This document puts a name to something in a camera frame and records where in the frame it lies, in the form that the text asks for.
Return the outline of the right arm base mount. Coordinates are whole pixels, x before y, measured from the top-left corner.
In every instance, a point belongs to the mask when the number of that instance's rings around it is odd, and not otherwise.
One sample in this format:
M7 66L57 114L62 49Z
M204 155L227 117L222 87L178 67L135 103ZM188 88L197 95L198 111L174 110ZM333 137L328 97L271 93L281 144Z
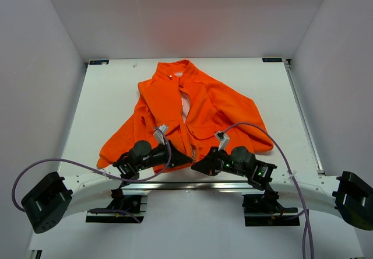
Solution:
M278 202L276 192L265 191L261 194L243 194L242 208L246 227L288 227L299 226L300 216L297 208L286 208Z

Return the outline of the orange jacket with pink lining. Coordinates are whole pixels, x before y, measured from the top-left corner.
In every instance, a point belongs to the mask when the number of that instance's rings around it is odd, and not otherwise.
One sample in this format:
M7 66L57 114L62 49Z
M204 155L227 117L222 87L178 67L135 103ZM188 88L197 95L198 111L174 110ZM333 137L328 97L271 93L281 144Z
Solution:
M260 112L250 98L202 72L189 60L160 62L151 79L138 83L139 100L133 114L103 145L97 167L103 169L129 151L137 141L158 142L154 128L166 125L167 138L195 162L218 146L215 133L229 131L231 152L244 146L251 153L273 149Z

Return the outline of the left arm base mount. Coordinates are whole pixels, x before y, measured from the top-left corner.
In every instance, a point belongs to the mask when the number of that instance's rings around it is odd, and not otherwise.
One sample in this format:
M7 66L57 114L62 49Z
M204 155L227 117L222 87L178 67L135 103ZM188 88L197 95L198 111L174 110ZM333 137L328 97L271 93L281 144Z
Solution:
M142 223L147 209L147 195L125 194L116 189L111 191L111 198L107 207L89 210L86 223Z

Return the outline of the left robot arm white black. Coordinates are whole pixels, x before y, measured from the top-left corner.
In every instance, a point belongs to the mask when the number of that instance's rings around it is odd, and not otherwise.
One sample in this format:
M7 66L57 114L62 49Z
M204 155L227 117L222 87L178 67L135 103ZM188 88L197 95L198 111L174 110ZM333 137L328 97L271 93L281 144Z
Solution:
M128 152L104 170L88 167L75 176L48 173L21 200L21 205L36 234L56 226L62 218L104 205L109 211L122 208L123 197L112 190L138 183L139 173L163 165L172 169L192 162L171 143L152 148L138 141Z

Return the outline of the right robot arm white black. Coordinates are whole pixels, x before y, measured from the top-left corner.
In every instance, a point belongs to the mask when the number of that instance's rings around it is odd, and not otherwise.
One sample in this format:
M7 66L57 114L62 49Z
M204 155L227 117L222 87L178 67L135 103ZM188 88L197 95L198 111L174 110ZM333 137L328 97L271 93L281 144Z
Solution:
M276 165L258 160L243 146L231 153L212 147L191 168L208 176L225 172L246 178L251 187L261 191L244 198L242 206L247 213L281 215L287 208L302 208L340 217L361 230L372 230L372 187L352 172L344 171L337 177L275 174Z

